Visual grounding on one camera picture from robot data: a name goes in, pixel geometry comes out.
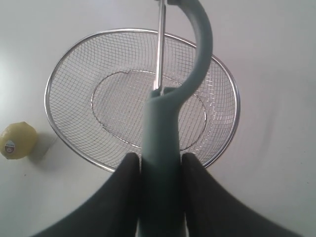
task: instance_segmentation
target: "white table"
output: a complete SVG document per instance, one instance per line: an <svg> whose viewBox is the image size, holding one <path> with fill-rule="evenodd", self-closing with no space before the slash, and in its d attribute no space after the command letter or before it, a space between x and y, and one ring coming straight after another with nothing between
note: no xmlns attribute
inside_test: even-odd
<svg viewBox="0 0 316 237"><path fill-rule="evenodd" d="M214 54L233 73L242 102L237 134L209 171L262 215L314 237L316 3L201 2L211 20ZM47 122L43 93L59 57L94 32L157 29L157 18L153 0L0 2L0 130L26 121L41 137L31 158L0 157L1 237L29 237L50 226L110 176L56 140ZM194 41L175 7L167 9L167 31Z"/></svg>

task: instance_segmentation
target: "gray plastic handle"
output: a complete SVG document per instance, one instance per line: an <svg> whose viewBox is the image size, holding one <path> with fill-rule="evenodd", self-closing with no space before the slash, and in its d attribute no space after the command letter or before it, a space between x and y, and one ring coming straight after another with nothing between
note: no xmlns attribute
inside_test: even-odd
<svg viewBox="0 0 316 237"><path fill-rule="evenodd" d="M212 56L212 31L198 0L179 0L196 36L194 68L179 88L152 91L144 106L140 237L184 237L180 188L178 115L183 103L204 80Z"/></svg>

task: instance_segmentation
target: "wire mesh strainer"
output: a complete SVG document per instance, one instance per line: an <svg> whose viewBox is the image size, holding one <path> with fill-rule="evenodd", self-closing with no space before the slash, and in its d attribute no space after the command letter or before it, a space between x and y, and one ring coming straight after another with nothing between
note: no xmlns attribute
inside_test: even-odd
<svg viewBox="0 0 316 237"><path fill-rule="evenodd" d="M141 154L142 107L156 71L157 32L119 29L75 44L51 74L45 93L48 120L77 154L114 171L128 152ZM190 74L193 43L165 34L164 86L178 87ZM207 76L179 115L181 152L204 166L225 150L237 128L239 94L215 56Z"/></svg>

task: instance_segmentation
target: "yellow lemon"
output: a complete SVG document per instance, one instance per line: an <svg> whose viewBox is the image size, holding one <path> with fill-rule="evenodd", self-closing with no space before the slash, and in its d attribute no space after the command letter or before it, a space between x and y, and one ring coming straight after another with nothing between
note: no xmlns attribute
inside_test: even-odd
<svg viewBox="0 0 316 237"><path fill-rule="evenodd" d="M7 159L29 155L38 140L35 129L26 122L10 124L0 136L0 152Z"/></svg>

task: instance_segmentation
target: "wire mesh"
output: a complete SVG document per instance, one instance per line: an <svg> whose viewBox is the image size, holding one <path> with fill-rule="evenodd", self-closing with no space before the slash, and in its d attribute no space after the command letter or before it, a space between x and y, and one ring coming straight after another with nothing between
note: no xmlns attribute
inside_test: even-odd
<svg viewBox="0 0 316 237"><path fill-rule="evenodd" d="M45 107L56 133L75 152L115 170L128 152L141 154L142 109L156 70L157 33L114 30L73 46L46 88ZM163 86L180 86L190 74L196 48L165 36ZM239 97L229 71L215 57L179 115L181 152L208 165L223 152L237 127Z"/></svg>

